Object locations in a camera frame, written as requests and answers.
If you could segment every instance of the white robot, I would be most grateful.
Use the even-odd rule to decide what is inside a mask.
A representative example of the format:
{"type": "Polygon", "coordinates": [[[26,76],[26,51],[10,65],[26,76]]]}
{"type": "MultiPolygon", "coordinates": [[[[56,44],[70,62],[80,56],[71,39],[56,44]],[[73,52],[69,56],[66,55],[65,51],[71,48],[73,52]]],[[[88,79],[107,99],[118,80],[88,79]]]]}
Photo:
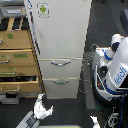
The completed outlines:
{"type": "Polygon", "coordinates": [[[39,94],[34,106],[34,113],[30,111],[16,128],[39,128],[39,120],[44,119],[49,115],[52,115],[53,106],[46,110],[42,104],[42,100],[45,98],[45,94],[39,94]]]}
{"type": "Polygon", "coordinates": [[[128,37],[112,36],[111,47],[96,48],[92,62],[94,93],[115,105],[128,90],[128,37]]]}

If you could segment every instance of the cable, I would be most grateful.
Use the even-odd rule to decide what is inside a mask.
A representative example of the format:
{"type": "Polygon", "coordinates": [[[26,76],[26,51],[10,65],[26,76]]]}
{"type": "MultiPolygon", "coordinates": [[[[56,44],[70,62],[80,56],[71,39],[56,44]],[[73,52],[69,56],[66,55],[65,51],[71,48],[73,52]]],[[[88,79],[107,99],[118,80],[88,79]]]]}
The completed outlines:
{"type": "Polygon", "coordinates": [[[80,88],[80,86],[79,86],[79,91],[82,92],[82,93],[88,93],[88,92],[90,92],[91,89],[92,89],[91,82],[89,80],[82,80],[82,81],[88,82],[91,86],[90,86],[89,90],[87,90],[87,91],[82,91],[81,88],[80,88]]]}
{"type": "Polygon", "coordinates": [[[91,50],[92,50],[92,53],[94,53],[94,51],[93,51],[93,46],[96,46],[97,48],[99,48],[99,46],[97,45],[97,44],[92,44],[92,46],[91,46],[91,50]]]}
{"type": "Polygon", "coordinates": [[[115,113],[114,110],[115,110],[116,107],[113,107],[113,112],[112,114],[108,117],[105,125],[104,125],[104,128],[106,128],[107,124],[109,125],[109,127],[111,128],[114,128],[114,126],[118,123],[118,113],[115,113]]]}
{"type": "Polygon", "coordinates": [[[120,126],[121,126],[121,122],[122,122],[122,107],[123,107],[123,102],[124,102],[124,99],[125,99],[125,96],[127,95],[127,93],[128,93],[128,90],[125,92],[124,97],[123,97],[122,102],[121,102],[121,118],[120,118],[120,122],[119,122],[119,127],[118,128],[120,128],[120,126]]]}

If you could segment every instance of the refrigerator sticker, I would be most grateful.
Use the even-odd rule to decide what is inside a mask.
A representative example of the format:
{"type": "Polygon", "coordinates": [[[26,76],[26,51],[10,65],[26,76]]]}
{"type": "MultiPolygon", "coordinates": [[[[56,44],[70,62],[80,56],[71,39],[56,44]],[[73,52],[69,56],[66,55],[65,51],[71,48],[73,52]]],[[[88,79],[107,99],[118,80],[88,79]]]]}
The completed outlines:
{"type": "Polygon", "coordinates": [[[49,5],[47,3],[37,4],[39,17],[49,17],[49,5]]]}

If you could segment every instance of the drawer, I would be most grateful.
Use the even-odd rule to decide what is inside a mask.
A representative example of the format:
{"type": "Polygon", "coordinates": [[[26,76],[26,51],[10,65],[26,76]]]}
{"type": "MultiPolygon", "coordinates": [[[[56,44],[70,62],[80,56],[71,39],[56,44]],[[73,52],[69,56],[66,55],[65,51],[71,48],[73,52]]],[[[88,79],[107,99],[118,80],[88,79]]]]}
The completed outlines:
{"type": "Polygon", "coordinates": [[[48,99],[77,98],[79,79],[44,79],[48,99]]]}
{"type": "Polygon", "coordinates": [[[38,77],[25,82],[0,82],[0,93],[40,92],[38,77]]]}
{"type": "Polygon", "coordinates": [[[82,59],[38,61],[42,78],[79,77],[82,59]]]}
{"type": "Polygon", "coordinates": [[[35,65],[32,50],[1,50],[0,66],[35,65]]]}
{"type": "Polygon", "coordinates": [[[15,67],[0,67],[0,77],[11,76],[35,76],[38,75],[36,65],[30,66],[15,66],[15,67]]]}
{"type": "Polygon", "coordinates": [[[0,42],[0,49],[31,48],[26,30],[0,32],[0,42]]]}

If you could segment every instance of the dark floor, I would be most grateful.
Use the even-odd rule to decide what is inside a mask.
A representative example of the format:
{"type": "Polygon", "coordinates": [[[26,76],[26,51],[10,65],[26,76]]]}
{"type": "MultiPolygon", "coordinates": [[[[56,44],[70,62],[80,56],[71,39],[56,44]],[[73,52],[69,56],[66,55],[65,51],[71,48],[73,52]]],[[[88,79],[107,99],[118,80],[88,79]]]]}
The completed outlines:
{"type": "MultiPolygon", "coordinates": [[[[91,16],[85,46],[86,54],[91,54],[92,44],[100,47],[108,47],[111,44],[111,36],[120,33],[126,36],[120,23],[120,13],[128,8],[128,1],[120,0],[92,0],[91,16]]],[[[81,79],[90,81],[88,68],[82,70],[81,79]]],[[[53,115],[40,121],[40,125],[79,125],[83,128],[92,128],[91,115],[97,116],[103,128],[105,118],[97,109],[97,103],[92,90],[88,92],[87,82],[80,80],[80,86],[86,94],[79,91],[77,99],[48,100],[47,104],[54,106],[53,115]]],[[[36,99],[20,99],[18,105],[3,105],[0,103],[0,128],[15,128],[24,116],[31,110],[36,99]]]]}

